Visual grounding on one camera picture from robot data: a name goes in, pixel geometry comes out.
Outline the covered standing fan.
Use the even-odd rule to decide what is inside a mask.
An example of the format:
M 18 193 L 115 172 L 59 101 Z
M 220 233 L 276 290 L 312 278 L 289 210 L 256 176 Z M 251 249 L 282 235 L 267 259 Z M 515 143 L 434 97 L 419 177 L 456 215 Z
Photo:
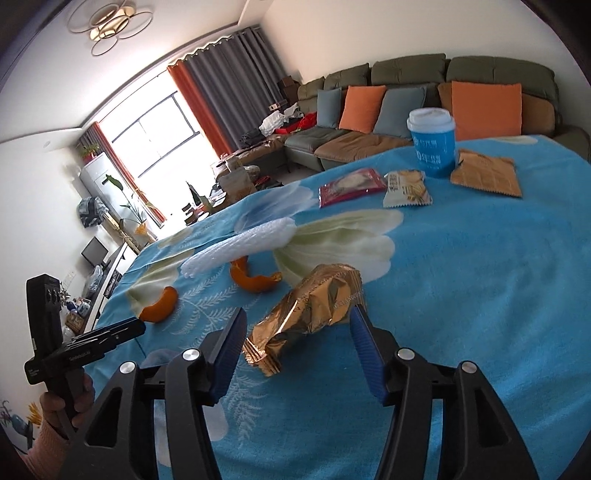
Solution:
M 107 213 L 106 205 L 97 196 L 83 198 L 77 205 L 77 215 L 84 228 L 100 225 Z

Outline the blue floral tablecloth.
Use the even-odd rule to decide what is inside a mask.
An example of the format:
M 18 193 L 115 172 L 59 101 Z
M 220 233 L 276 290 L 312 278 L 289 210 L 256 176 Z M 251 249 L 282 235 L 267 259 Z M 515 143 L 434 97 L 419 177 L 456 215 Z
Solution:
M 345 165 L 246 197 L 147 247 L 123 275 L 99 322 L 137 314 L 166 286 L 172 316 L 93 364 L 97 388 L 128 360 L 158 365 L 197 347 L 242 308 L 256 324 L 320 264 L 358 269 L 372 322 L 426 360 L 475 362 L 509 410 L 539 475 L 555 479 L 590 430 L 590 166 L 544 137 L 468 141 L 465 148 L 515 164 L 518 198 L 447 179 L 426 182 L 433 202 L 387 209 L 379 194 L 329 207 L 325 183 Z M 253 295 L 218 265 L 192 278 L 191 255 L 277 218 L 315 237 L 286 256 L 249 258 L 256 275 L 283 272 Z M 240 362 L 221 402 L 205 413 L 226 479 L 371 479 L 391 411 L 370 394 L 349 328 L 301 338 L 266 377 Z

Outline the orange and grey curtain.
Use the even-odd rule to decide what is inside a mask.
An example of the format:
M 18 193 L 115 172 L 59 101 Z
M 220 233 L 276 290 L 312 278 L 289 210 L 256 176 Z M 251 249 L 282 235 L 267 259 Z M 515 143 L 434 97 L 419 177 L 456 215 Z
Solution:
M 218 156 L 240 147 L 242 135 L 283 101 L 283 65 L 259 26 L 210 42 L 167 71 Z

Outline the small black monitor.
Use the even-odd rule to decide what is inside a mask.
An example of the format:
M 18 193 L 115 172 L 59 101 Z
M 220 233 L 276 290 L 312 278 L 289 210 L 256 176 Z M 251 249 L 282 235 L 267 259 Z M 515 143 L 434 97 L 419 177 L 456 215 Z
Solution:
M 108 249 L 101 243 L 97 237 L 93 237 L 84 247 L 81 256 L 92 266 L 105 266 L 105 259 Z

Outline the orange cushion near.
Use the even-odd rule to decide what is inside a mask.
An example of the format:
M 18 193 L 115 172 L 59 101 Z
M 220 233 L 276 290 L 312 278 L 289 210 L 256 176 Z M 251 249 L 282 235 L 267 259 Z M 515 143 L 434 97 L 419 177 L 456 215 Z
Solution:
M 458 141 L 518 136 L 522 85 L 452 82 L 452 114 Z

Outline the orange cushion far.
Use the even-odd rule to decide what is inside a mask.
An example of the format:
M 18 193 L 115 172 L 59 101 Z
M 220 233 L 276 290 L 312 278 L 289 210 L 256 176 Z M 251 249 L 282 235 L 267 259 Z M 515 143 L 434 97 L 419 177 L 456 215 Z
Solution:
M 339 129 L 372 133 L 386 92 L 384 85 L 349 87 Z

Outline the grey blue cushion near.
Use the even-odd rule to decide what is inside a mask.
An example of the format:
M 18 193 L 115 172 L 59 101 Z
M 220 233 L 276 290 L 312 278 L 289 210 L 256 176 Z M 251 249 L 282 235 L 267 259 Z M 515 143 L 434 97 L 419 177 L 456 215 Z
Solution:
M 373 132 L 377 135 L 410 139 L 407 120 L 413 110 L 424 106 L 425 99 L 424 86 L 388 89 Z

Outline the gold snack bag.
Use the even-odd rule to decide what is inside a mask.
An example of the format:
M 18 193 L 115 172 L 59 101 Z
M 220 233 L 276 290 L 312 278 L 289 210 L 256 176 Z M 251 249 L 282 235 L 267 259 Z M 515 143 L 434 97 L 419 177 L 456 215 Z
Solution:
M 304 336 L 349 321 L 353 306 L 365 305 L 359 270 L 321 264 L 287 293 L 245 338 L 242 353 L 267 377 L 280 373 L 280 356 Z

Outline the red snack packet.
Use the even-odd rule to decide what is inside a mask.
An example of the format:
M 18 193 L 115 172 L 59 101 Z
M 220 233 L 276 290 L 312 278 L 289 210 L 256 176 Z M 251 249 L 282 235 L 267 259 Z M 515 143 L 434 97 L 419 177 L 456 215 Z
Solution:
M 322 185 L 318 189 L 318 203 L 321 208 L 325 208 L 386 189 L 385 180 L 375 169 L 363 168 Z

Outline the orange peel piece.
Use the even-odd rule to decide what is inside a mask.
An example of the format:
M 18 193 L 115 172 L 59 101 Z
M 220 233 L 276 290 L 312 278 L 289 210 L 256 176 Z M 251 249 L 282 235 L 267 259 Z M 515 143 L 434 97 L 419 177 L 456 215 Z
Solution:
M 243 256 L 231 261 L 229 274 L 235 284 L 242 290 L 252 294 L 265 293 L 276 288 L 283 281 L 283 274 L 274 272 L 271 275 L 249 274 L 249 257 Z
M 178 293 L 172 286 L 166 286 L 159 299 L 142 309 L 139 319 L 147 323 L 160 323 L 166 320 L 174 311 L 178 300 Z

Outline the green sectional sofa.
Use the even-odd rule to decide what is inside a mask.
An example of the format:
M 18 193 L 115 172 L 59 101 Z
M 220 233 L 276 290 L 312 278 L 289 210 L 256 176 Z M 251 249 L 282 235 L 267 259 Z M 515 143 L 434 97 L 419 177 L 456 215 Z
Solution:
M 495 56 L 422 54 L 363 63 L 297 89 L 314 121 L 287 136 L 287 159 L 322 172 L 417 145 L 420 161 L 445 164 L 456 140 L 542 135 L 590 158 L 590 136 L 562 121 L 554 72 Z

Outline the potted tall leaf plant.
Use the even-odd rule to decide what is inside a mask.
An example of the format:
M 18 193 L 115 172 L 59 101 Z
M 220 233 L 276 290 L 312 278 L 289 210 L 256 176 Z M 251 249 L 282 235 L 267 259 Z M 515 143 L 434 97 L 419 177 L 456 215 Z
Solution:
M 135 223 L 134 233 L 136 235 L 145 237 L 148 243 L 154 243 L 156 239 L 149 231 L 147 221 L 142 217 L 140 210 L 135 206 L 131 198 L 126 194 L 122 183 L 112 175 L 106 174 L 105 179 L 102 181 L 102 184 L 106 185 L 107 183 L 117 188 L 121 192 L 121 195 L 124 197 L 125 203 L 121 204 L 121 207 L 126 208 L 132 215 L 131 220 Z

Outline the brown flat snack packet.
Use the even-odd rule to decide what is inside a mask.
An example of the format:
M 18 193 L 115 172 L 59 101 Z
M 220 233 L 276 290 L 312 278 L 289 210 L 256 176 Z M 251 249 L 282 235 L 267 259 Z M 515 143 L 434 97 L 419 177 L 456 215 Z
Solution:
M 511 158 L 488 156 L 461 149 L 456 168 L 450 175 L 454 185 L 521 198 L 515 163 Z

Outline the orange cushion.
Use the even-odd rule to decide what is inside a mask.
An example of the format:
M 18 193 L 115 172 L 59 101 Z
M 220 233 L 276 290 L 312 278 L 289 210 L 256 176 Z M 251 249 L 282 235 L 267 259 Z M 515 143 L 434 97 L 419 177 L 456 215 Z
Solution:
M 386 92 L 384 85 L 349 87 L 339 129 L 372 133 Z
M 458 141 L 518 136 L 522 85 L 452 82 L 452 114 Z

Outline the white tv cabinet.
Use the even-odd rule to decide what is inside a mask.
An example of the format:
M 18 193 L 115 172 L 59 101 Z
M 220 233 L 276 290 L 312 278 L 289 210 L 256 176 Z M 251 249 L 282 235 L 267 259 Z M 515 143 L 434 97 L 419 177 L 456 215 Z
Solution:
M 115 287 L 136 257 L 136 252 L 127 243 L 123 243 L 108 257 L 99 288 L 92 296 L 91 308 L 82 330 L 83 333 L 88 333 L 95 328 Z

